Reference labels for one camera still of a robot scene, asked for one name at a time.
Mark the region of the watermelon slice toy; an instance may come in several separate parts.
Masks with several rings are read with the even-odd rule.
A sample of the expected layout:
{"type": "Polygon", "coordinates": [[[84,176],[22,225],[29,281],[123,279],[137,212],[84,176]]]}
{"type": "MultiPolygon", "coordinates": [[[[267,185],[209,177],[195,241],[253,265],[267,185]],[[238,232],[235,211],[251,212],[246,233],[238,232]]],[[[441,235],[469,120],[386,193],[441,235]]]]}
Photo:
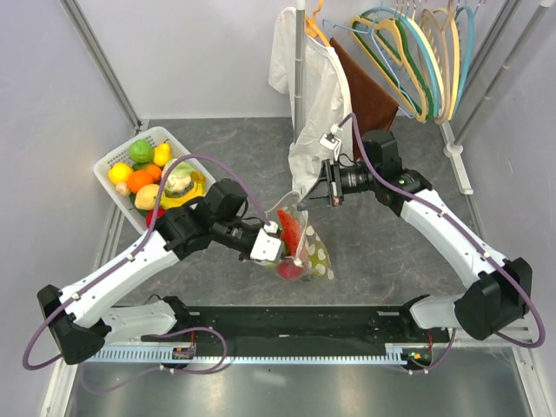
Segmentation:
{"type": "Polygon", "coordinates": [[[283,209],[278,209],[276,213],[281,222],[281,239],[286,245],[288,254],[296,256],[301,245],[301,225],[283,209]]]}

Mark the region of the clear spotted zip top bag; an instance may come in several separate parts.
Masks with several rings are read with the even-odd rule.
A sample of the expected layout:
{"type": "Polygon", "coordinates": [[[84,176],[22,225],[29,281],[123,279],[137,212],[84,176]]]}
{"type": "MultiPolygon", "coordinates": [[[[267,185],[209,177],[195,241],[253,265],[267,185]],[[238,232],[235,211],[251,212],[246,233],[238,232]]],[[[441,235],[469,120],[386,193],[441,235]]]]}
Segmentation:
{"type": "Polygon", "coordinates": [[[268,219],[270,221],[276,222],[281,230],[281,222],[278,218],[276,211],[278,209],[283,209],[291,214],[296,221],[298,221],[301,225],[301,245],[298,249],[297,255],[292,256],[288,254],[288,250],[284,243],[284,252],[283,256],[279,262],[273,264],[275,268],[283,261],[293,262],[295,265],[299,267],[303,267],[305,269],[305,273],[303,277],[301,277],[297,281],[312,281],[316,279],[327,279],[324,277],[313,277],[308,269],[308,252],[307,252],[307,245],[309,243],[317,243],[323,241],[321,240],[320,236],[314,229],[314,227],[308,221],[308,212],[307,211],[299,211],[297,209],[297,204],[301,200],[301,195],[298,192],[290,191],[285,194],[269,211],[266,212],[268,219]]]}

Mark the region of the red apple toy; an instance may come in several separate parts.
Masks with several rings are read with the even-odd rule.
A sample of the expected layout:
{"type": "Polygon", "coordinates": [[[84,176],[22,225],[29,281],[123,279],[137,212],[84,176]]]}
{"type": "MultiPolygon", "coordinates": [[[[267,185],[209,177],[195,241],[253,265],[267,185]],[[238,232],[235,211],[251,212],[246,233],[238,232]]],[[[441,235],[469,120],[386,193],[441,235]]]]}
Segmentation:
{"type": "Polygon", "coordinates": [[[293,262],[283,261],[277,267],[276,271],[280,277],[287,281],[296,281],[303,277],[305,269],[295,265],[293,262]]]}

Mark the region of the yellow bell pepper toy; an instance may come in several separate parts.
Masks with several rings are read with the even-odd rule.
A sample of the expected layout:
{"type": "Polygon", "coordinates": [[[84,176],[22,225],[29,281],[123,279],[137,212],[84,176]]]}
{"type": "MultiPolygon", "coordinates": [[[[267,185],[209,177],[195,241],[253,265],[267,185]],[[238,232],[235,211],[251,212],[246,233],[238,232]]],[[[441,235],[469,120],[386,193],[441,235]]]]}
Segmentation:
{"type": "Polygon", "coordinates": [[[334,271],[331,269],[328,251],[323,243],[309,243],[308,269],[313,277],[324,277],[329,280],[334,279],[334,271]]]}

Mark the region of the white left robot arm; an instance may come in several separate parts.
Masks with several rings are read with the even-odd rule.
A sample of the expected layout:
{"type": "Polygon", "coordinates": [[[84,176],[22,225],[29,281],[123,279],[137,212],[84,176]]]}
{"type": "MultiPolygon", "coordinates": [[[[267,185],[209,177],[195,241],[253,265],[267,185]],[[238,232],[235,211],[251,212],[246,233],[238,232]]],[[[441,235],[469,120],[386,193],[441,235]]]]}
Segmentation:
{"type": "Polygon", "coordinates": [[[37,299],[63,360],[79,364],[110,343],[135,338],[183,341],[191,326],[175,296],[142,306],[119,308],[116,302],[156,273],[213,242],[241,257],[260,260],[262,244],[278,230],[275,222],[245,222],[239,211],[247,200],[241,185],[225,178],[204,196],[153,219],[129,248],[94,273],[69,285],[42,288],[37,299]]]}

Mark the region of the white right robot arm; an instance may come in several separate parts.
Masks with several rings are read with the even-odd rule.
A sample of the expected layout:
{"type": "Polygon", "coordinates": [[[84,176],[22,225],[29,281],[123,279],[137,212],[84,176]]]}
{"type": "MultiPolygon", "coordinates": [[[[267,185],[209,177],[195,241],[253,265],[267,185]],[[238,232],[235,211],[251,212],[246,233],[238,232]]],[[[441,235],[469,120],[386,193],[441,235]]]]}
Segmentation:
{"type": "Polygon", "coordinates": [[[350,166],[340,163],[341,141],[333,133],[323,135],[319,144],[329,155],[299,203],[300,210],[338,207],[346,195],[372,192],[435,247],[466,289],[461,295],[423,295],[408,302],[408,314],[397,322],[404,340],[419,341],[430,328],[461,328],[483,341],[529,312],[531,266],[487,245],[454,215],[422,174],[404,168],[391,132],[365,134],[361,158],[350,166]]]}

